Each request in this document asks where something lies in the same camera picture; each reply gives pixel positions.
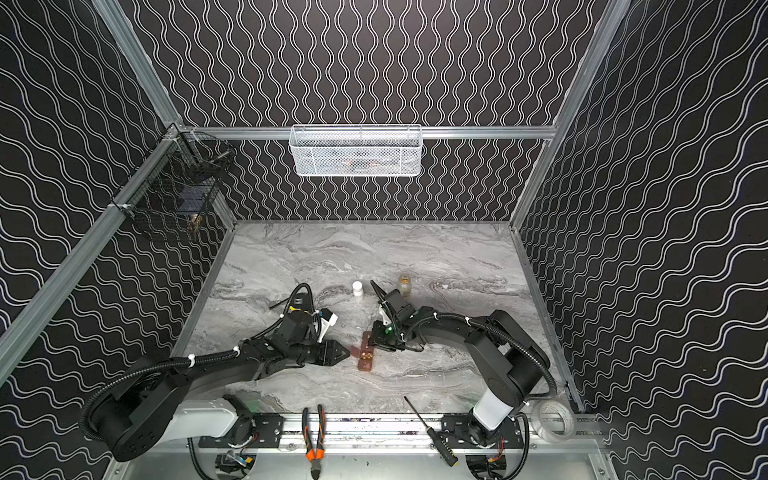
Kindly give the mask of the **white pill bottle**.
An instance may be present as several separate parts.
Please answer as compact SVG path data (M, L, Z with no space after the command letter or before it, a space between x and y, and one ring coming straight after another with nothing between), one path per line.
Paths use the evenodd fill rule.
M364 295L364 288L361 281L355 281L352 284L352 291L355 297L362 297Z

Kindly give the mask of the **small amber glass vial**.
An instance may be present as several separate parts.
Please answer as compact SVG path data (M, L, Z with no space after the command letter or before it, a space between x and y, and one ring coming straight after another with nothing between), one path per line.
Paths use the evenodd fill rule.
M409 298L412 292L411 277L407 274L401 274L399 277L399 291L404 298Z

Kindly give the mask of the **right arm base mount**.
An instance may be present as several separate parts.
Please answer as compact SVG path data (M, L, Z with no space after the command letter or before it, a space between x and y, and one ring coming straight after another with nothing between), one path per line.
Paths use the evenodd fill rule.
M510 417L495 430L489 430L470 413L446 414L440 420L439 433L451 448L458 449L492 449L501 444L509 449L524 445L524 431L517 420Z

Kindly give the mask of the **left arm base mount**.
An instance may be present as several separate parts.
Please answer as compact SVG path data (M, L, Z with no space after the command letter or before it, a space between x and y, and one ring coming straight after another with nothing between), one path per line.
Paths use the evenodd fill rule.
M282 415L274 413L241 416L223 437L201 437L197 446L203 449L277 448L284 422Z

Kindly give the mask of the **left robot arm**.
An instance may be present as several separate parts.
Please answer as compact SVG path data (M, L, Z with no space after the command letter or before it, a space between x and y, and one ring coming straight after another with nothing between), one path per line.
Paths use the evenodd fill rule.
M140 359L85 400L78 419L81 433L106 445L118 461L178 438L223 437L249 418L242 402L232 396L221 403L204 402L204 412L225 415L212 422L190 419L182 406L230 384L306 365L332 367L349 358L349 349L327 336L335 314L315 306L308 284L298 284L281 305L273 324L229 350Z

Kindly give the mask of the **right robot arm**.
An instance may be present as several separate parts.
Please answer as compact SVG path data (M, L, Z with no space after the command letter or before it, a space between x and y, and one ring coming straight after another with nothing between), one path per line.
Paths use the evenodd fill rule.
M419 351L438 344L466 352L486 384L486 391L470 411L481 429L493 432L525 402L558 395L550 359L536 341L507 312L495 310L470 317L416 307L397 290L385 291L370 282L383 318L374 322L369 345L381 350ZM539 382L547 391L535 394Z

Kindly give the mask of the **brown pill organizer box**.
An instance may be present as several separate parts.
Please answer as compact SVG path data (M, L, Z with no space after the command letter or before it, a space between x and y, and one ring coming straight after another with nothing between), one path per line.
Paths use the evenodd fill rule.
M351 356L357 360L357 369L363 372L371 372L373 369L373 359L375 348L370 344L372 332L367 330L362 335L359 346L351 346Z

